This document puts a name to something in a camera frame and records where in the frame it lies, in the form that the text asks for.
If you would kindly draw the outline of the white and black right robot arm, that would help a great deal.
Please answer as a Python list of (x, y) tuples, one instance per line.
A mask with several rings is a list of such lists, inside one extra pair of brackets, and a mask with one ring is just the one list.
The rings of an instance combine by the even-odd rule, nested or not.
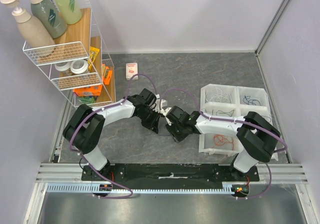
[(229, 175), (235, 181), (242, 180), (259, 162), (269, 163), (281, 136), (272, 124), (254, 111), (245, 116), (218, 117), (201, 111), (189, 114), (173, 106), (164, 111), (164, 117), (167, 120), (165, 127), (177, 143), (191, 134), (219, 134), (237, 138), (243, 150), (236, 155), (229, 168)]

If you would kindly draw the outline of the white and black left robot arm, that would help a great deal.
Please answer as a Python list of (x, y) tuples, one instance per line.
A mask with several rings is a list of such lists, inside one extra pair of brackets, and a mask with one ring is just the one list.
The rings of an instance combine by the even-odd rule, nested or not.
[(140, 94), (129, 95), (106, 106), (91, 108), (82, 104), (64, 128), (63, 137), (93, 167), (92, 175), (104, 181), (110, 175), (110, 162), (98, 147), (103, 128), (122, 119), (138, 117), (143, 127), (158, 134), (161, 114), (156, 109), (159, 101), (158, 94), (145, 88)]

